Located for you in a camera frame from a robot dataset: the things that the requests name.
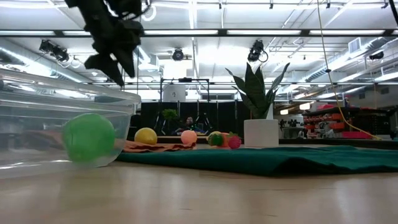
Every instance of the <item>yellow cable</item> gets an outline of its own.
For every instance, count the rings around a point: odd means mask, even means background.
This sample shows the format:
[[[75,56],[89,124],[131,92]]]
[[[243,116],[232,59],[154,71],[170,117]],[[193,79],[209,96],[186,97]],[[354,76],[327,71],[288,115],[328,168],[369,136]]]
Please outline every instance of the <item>yellow cable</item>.
[[[324,54],[324,56],[325,56],[326,69],[329,71],[329,64],[328,64],[328,60],[327,60],[327,57],[326,57],[325,41],[323,40],[323,27],[322,27],[322,20],[321,20],[321,12],[320,12],[320,8],[319,8],[319,0],[317,0],[317,3],[318,3],[318,4],[317,4],[317,6],[318,6],[318,18],[319,18],[319,26],[320,26],[320,30],[321,30],[323,54]],[[337,93],[336,93],[335,87],[334,87],[334,85],[333,85],[333,81],[331,80],[330,72],[328,72],[328,76],[329,76],[329,81],[330,81],[331,89],[333,90],[333,92],[334,92],[334,94],[335,94],[335,97],[336,97],[336,103],[337,103],[338,110],[340,111],[341,117],[343,118],[344,122],[345,122],[348,126],[352,127],[353,129],[356,129],[356,130],[358,130],[358,131],[361,131],[361,132],[363,132],[363,133],[365,133],[365,134],[367,134],[367,135],[369,135],[369,136],[371,136],[372,138],[375,138],[375,139],[377,139],[377,140],[381,140],[380,137],[377,137],[377,136],[375,136],[375,135],[373,135],[373,134],[371,134],[371,133],[369,133],[369,132],[367,132],[367,131],[364,131],[364,130],[362,130],[362,129],[360,129],[360,128],[357,128],[356,126],[353,126],[352,124],[350,124],[349,122],[347,122],[346,118],[344,117],[343,111],[341,110],[340,104],[339,104],[339,102],[338,102]]]

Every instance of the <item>clear plastic bin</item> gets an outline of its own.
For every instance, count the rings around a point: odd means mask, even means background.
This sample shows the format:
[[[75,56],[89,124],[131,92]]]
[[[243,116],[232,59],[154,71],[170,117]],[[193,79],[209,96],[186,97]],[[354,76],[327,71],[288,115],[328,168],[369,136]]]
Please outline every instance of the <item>clear plastic bin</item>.
[[[139,95],[102,86],[0,69],[0,178],[106,166],[122,151]],[[109,155],[72,162],[62,142],[63,125],[85,113],[113,124]]]

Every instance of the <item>spotlight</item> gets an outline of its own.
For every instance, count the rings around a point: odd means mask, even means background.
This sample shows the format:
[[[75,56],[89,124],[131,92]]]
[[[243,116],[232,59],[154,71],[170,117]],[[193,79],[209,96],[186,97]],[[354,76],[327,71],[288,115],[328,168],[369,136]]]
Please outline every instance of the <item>spotlight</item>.
[[[175,49],[173,56],[172,56],[174,61],[181,61],[184,59],[184,53],[182,52],[182,49]]]
[[[260,56],[262,54],[266,54],[267,55],[267,59],[265,61],[260,60]],[[249,55],[248,55],[248,61],[249,62],[256,62],[258,60],[260,62],[268,61],[268,54],[267,54],[267,52],[264,51],[264,44],[262,43],[262,40],[256,40],[255,41],[253,46],[250,48],[250,52],[249,52]]]
[[[382,59],[383,57],[384,57],[384,52],[383,52],[383,51],[380,51],[380,52],[378,52],[378,53],[376,53],[376,54],[370,55],[370,56],[369,56],[369,59],[370,59],[370,60]]]
[[[51,43],[49,40],[42,40],[39,50],[45,54],[50,54],[60,62],[67,62],[69,60],[67,49],[63,49],[60,46]]]
[[[50,43],[49,40],[42,40],[42,43],[40,44],[39,47],[39,51],[45,53],[45,54],[49,54],[50,52],[52,52],[54,48],[54,45]]]
[[[55,57],[60,62],[69,61],[69,54],[67,52],[67,49],[61,49],[59,46],[55,46],[50,55]]]

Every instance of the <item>red ball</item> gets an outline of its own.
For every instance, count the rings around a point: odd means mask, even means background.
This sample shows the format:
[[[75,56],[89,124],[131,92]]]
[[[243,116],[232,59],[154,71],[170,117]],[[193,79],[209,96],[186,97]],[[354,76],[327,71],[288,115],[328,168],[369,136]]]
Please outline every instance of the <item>red ball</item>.
[[[183,144],[196,143],[197,139],[198,139],[198,136],[197,136],[196,132],[194,132],[194,131],[187,130],[181,134],[181,141]]]

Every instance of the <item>teal fabric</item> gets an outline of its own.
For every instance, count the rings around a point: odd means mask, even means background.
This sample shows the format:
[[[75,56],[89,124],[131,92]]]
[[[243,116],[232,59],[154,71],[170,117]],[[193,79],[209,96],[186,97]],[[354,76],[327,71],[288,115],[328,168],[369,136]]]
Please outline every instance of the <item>teal fabric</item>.
[[[117,160],[264,176],[398,172],[398,151],[352,146],[121,153]]]

